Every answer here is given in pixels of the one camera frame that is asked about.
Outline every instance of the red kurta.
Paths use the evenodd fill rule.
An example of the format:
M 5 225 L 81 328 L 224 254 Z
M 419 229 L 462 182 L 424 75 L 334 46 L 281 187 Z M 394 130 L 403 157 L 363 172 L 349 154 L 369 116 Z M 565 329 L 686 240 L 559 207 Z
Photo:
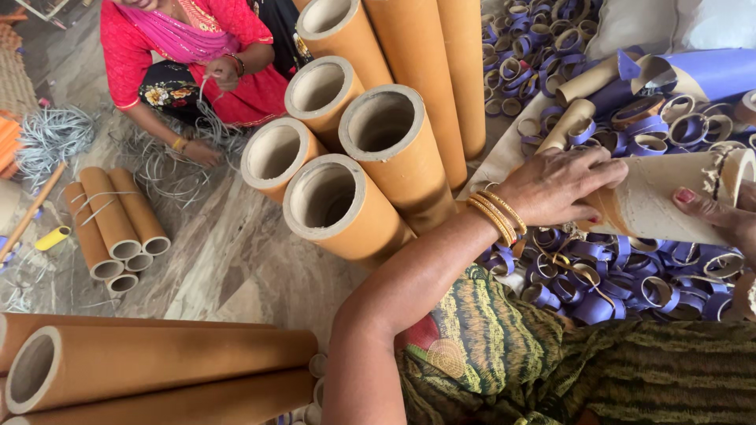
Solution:
M 252 43 L 272 44 L 273 36 L 245 0 L 178 0 L 191 25 L 207 31 L 225 30 L 241 43 L 241 50 Z M 132 25 L 110 0 L 102 2 L 100 40 L 110 96 L 120 110 L 134 107 L 140 100 L 139 86 L 152 64 L 154 50 L 171 59 L 136 25 Z M 200 84 L 205 65 L 189 64 L 195 82 Z M 268 65 L 262 71 L 239 78 L 232 92 L 223 93 L 214 79 L 205 84 L 204 95 L 224 123 L 257 126 L 286 112 L 284 93 L 288 81 Z

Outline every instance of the pink dupatta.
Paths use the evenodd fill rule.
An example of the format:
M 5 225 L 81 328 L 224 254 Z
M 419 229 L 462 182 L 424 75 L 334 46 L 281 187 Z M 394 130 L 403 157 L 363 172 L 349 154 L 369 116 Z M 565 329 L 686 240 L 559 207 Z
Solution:
M 127 20 L 141 29 L 176 62 L 209 62 L 223 54 L 239 52 L 240 43 L 228 31 L 202 31 L 160 11 L 145 12 L 116 6 Z

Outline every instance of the floor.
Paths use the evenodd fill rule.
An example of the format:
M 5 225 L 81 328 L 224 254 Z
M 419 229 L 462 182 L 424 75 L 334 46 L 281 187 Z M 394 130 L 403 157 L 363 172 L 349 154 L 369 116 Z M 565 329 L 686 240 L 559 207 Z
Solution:
M 101 282 L 88 276 L 75 237 L 46 253 L 34 252 L 32 245 L 39 237 L 59 225 L 71 225 L 60 192 L 78 170 L 129 164 L 110 137 L 119 137 L 128 121 L 114 110 L 107 92 L 99 43 L 100 1 L 89 8 L 79 0 L 71 3 L 60 16 L 69 27 L 66 31 L 34 17 L 15 29 L 24 37 L 24 62 L 37 95 L 55 105 L 75 104 L 98 114 L 100 130 L 92 149 L 71 161 L 45 201 L 43 217 L 24 233 L 21 254 L 0 275 L 0 309 L 270 323 L 310 329 L 326 351 L 336 310 L 367 273 L 292 234 L 281 208 L 227 166 L 213 172 L 208 196 L 201 202 L 185 210 L 156 202 L 172 248 L 120 298 L 111 298 Z M 505 118 L 488 119 L 489 149 L 509 123 Z M 479 162 L 469 166 L 476 168 Z M 17 217 L 31 202 L 31 196 L 22 199 Z M 0 234 L 11 230 L 0 229 Z

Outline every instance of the woman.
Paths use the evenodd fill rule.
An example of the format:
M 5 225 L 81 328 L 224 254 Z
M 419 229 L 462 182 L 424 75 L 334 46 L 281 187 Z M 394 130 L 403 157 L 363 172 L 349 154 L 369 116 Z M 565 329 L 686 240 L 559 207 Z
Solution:
M 552 148 L 494 191 L 527 225 L 597 220 L 575 201 L 626 174 L 603 147 Z M 734 236 L 753 266 L 756 188 L 743 191 L 743 209 L 685 188 L 670 196 Z M 355 290 L 333 323 L 324 424 L 756 423 L 756 324 L 575 328 L 469 265 L 499 237 L 469 208 Z
M 261 4 L 253 8 L 267 7 Z M 280 14 L 265 15 L 286 30 Z M 203 116 L 197 108 L 203 85 L 204 100 L 227 124 L 257 126 L 285 112 L 287 79 L 273 65 L 271 31 L 246 0 L 104 0 L 101 42 L 116 107 L 204 166 L 217 165 L 220 153 L 204 141 L 184 140 L 151 108 L 193 125 Z M 167 60 L 153 65 L 151 51 Z

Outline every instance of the yellow tube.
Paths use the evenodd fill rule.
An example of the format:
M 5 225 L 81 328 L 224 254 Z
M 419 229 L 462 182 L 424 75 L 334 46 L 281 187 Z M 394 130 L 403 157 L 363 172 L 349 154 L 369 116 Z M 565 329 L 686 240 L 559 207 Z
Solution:
M 40 251 L 46 251 L 54 247 L 58 242 L 67 238 L 71 234 L 71 228 L 68 226 L 60 226 L 59 228 L 51 231 L 42 237 L 42 239 L 34 243 L 34 247 Z

